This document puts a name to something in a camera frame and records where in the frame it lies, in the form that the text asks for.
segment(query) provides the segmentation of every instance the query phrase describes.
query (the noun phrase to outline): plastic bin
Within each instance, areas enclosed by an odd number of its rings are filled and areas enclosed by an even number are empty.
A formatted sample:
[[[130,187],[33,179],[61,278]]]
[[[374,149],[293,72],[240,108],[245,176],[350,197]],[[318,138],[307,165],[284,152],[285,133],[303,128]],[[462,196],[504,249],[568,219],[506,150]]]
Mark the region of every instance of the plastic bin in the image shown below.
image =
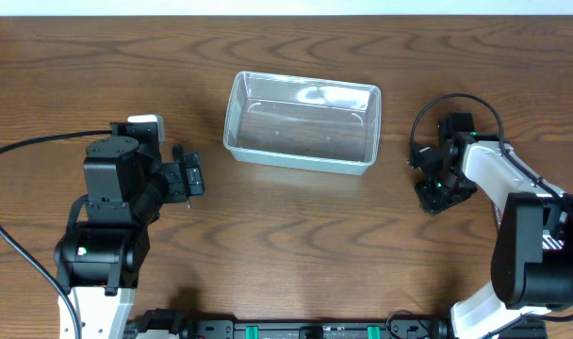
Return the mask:
[[[241,72],[223,144],[238,161],[360,175],[377,157],[376,86]]]

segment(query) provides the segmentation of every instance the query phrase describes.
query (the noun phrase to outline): white backdrop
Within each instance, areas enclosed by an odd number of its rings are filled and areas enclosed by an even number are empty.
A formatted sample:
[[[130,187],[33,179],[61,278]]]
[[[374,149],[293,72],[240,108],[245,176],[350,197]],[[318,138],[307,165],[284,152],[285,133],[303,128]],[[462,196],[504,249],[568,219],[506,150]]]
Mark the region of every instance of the white backdrop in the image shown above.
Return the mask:
[[[9,15],[573,14],[573,0],[0,0]]]

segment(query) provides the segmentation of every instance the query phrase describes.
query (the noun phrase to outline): wood tabletop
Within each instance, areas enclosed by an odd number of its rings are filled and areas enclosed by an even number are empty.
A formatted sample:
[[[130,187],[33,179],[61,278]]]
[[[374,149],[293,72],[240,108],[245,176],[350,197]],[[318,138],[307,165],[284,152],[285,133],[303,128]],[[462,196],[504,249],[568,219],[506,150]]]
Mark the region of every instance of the wood tabletop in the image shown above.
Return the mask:
[[[237,162],[222,145],[239,71],[378,86],[376,164],[362,176]],[[573,192],[573,17],[0,18],[0,147],[104,129],[130,115],[165,118],[170,146],[203,158],[206,193],[166,205],[151,225],[131,315],[176,308],[239,319],[444,314],[490,279],[496,228],[482,193],[437,217],[418,207],[406,165],[419,110],[449,92],[479,95],[517,154]],[[452,110],[417,131],[436,143]],[[95,138],[0,156],[0,222],[56,273],[53,250],[86,193]],[[548,325],[573,338],[573,323]],[[57,296],[0,238],[0,338],[55,338]]]

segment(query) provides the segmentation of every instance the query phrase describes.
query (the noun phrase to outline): wooden table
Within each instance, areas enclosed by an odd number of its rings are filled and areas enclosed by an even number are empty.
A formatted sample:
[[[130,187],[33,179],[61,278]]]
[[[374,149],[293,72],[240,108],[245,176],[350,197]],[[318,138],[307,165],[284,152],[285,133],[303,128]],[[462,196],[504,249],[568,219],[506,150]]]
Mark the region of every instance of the wooden table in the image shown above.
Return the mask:
[[[221,139],[242,70],[379,86],[376,164],[358,177],[235,161]],[[385,319],[469,297],[490,279],[489,200],[432,218],[406,165],[415,116],[448,92],[492,103],[521,158],[573,192],[573,17],[0,18],[0,146],[156,113],[170,145],[202,154],[205,196],[164,206],[150,227],[132,315]],[[489,113],[454,100],[418,141],[436,143],[453,109],[495,131]],[[91,141],[0,156],[0,221],[54,272]],[[57,296],[0,239],[0,337],[55,338],[57,327]],[[573,338],[573,323],[549,328]]]

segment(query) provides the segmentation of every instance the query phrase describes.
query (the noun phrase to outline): green tape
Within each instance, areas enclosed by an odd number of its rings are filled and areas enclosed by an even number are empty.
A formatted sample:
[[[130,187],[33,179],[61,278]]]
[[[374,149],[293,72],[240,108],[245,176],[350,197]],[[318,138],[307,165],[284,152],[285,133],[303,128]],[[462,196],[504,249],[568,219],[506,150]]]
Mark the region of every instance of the green tape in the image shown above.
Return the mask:
[[[368,339],[381,339],[381,329],[378,326],[368,326]]]
[[[247,326],[245,339],[259,339],[259,328],[257,326]]]

